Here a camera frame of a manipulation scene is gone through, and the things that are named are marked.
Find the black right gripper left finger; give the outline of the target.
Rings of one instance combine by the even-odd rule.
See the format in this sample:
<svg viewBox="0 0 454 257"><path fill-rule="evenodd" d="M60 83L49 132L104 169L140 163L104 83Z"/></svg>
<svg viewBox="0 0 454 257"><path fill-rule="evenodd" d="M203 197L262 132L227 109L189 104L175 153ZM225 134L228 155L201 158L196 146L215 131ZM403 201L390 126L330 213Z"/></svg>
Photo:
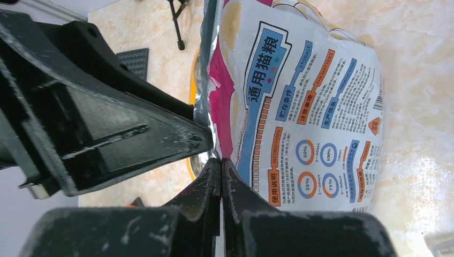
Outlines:
<svg viewBox="0 0 454 257"><path fill-rule="evenodd" d="M213 256L221 163L160 207L56 208L34 225L20 256Z"/></svg>

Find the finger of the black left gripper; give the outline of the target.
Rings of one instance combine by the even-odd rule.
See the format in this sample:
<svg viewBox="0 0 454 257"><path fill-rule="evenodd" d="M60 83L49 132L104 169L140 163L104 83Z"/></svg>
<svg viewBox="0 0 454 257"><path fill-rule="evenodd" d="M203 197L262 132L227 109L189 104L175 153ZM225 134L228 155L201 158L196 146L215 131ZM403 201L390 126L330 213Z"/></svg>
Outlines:
<svg viewBox="0 0 454 257"><path fill-rule="evenodd" d="M188 120L194 120L194 108L191 105L129 71L94 24L82 21L72 21L65 25L39 22L38 26L58 50L85 73L122 93L129 93Z"/></svg>
<svg viewBox="0 0 454 257"><path fill-rule="evenodd" d="M1 168L37 199L104 189L213 147L209 128L72 63L25 13L1 11Z"/></svg>

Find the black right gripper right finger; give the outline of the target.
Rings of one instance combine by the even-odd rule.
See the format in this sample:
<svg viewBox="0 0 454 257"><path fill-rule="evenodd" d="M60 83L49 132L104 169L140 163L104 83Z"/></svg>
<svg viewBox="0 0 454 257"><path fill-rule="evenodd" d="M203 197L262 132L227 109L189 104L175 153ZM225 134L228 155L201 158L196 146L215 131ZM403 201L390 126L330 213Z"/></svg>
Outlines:
<svg viewBox="0 0 454 257"><path fill-rule="evenodd" d="M396 256L374 216L281 211L254 192L230 159L222 161L225 256Z"/></svg>

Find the pink blue pet food bag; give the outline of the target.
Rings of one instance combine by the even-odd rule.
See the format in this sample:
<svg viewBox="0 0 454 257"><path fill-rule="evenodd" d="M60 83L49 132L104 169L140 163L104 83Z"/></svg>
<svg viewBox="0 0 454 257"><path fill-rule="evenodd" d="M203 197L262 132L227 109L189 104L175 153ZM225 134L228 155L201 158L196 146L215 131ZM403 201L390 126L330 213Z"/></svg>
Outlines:
<svg viewBox="0 0 454 257"><path fill-rule="evenodd" d="M365 213L382 150L371 44L308 1L214 1L205 13L215 153L280 210Z"/></svg>

